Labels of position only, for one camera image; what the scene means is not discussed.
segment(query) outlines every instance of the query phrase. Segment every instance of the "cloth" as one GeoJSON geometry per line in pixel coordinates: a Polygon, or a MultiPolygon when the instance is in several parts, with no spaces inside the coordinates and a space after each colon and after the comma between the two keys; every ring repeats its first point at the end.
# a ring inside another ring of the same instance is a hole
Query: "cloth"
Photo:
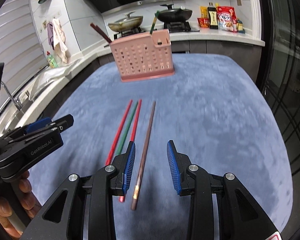
{"type": "Polygon", "coordinates": [[[56,54],[62,59],[62,62],[68,63],[66,52],[68,48],[65,44],[66,36],[58,19],[52,19],[53,25],[53,44],[56,54]]]}
{"type": "Polygon", "coordinates": [[[51,45],[52,49],[54,50],[54,46],[53,46],[53,25],[52,25],[52,22],[48,23],[47,30],[48,30],[48,42],[49,42],[49,45],[51,45]]]}
{"type": "Polygon", "coordinates": [[[292,209],[291,169],[262,94],[229,57],[173,54],[173,63],[173,76],[143,81],[121,82],[114,62],[91,74],[53,118],[72,114],[74,125],[61,134],[64,145],[30,170],[34,194],[44,204],[70,174],[88,176],[102,168],[129,100],[141,98],[130,189],[125,203],[113,197],[117,240],[186,239],[190,198],[173,188],[166,152],[171,139],[178,152],[207,172],[235,174],[282,231],[292,209]],[[154,100],[138,207],[131,211],[154,100]]]}

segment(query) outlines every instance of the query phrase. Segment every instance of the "human hand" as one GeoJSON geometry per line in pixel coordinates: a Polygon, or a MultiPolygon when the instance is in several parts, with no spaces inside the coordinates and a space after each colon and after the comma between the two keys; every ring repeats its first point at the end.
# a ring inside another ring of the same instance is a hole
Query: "human hand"
{"type": "MultiPolygon", "coordinates": [[[[21,205],[26,210],[26,213],[30,218],[34,218],[37,212],[40,210],[41,205],[37,198],[32,193],[32,187],[28,180],[30,173],[26,171],[22,174],[19,181],[19,188],[24,193],[23,198],[20,200],[21,205]]],[[[0,197],[0,224],[6,230],[6,232],[13,239],[19,239],[22,232],[17,231],[9,222],[8,217],[12,215],[12,209],[8,201],[0,197]]]]}

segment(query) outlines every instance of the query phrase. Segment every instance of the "blue gripper pad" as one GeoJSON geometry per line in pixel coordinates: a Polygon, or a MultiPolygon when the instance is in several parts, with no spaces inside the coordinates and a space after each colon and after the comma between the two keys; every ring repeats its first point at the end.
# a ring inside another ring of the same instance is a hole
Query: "blue gripper pad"
{"type": "Polygon", "coordinates": [[[173,152],[170,142],[167,143],[167,156],[168,156],[170,172],[172,176],[173,187],[177,191],[178,195],[180,195],[181,193],[180,171],[177,165],[175,153],[173,152]]]}
{"type": "Polygon", "coordinates": [[[27,126],[27,128],[25,129],[25,133],[27,134],[27,133],[31,133],[31,132],[34,132],[36,130],[39,130],[39,129],[45,127],[48,123],[51,123],[51,122],[52,122],[52,120],[49,117],[45,117],[43,119],[40,119],[36,122],[33,122],[33,123],[29,124],[27,126]]]}
{"type": "Polygon", "coordinates": [[[130,188],[130,182],[131,182],[131,176],[132,176],[132,170],[133,170],[133,164],[134,164],[135,157],[136,157],[136,145],[134,143],[132,143],[132,147],[129,152],[127,165],[126,165],[126,168],[124,169],[124,174],[123,174],[122,191],[124,194],[126,194],[128,189],[130,188]]]}

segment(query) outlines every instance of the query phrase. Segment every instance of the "basket base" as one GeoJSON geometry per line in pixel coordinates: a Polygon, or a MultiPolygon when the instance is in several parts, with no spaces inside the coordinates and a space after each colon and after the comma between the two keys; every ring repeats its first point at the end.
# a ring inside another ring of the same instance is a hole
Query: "basket base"
{"type": "Polygon", "coordinates": [[[146,80],[152,78],[172,76],[173,74],[174,74],[174,68],[171,68],[168,71],[160,72],[158,75],[140,74],[137,76],[121,76],[121,81],[131,82],[131,81],[138,81],[138,80],[146,80]]]}

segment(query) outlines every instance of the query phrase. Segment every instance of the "blue tablecloth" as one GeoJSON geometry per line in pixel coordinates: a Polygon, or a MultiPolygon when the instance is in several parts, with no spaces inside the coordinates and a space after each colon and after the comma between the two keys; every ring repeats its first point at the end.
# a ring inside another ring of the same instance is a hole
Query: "blue tablecloth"
{"type": "MultiPolygon", "coordinates": [[[[114,197],[118,240],[185,239],[189,197],[173,188],[166,144],[209,173],[234,173],[281,231],[292,208],[287,151],[271,109],[229,57],[173,55],[175,75],[122,83],[114,62],[95,71],[63,104],[55,119],[74,116],[64,146],[31,169],[33,192],[43,204],[71,173],[103,167],[130,99],[142,99],[136,159],[126,202],[114,197]],[[151,105],[156,101],[137,211],[130,210],[151,105]]],[[[124,152],[130,137],[124,145],[124,152]]]]}

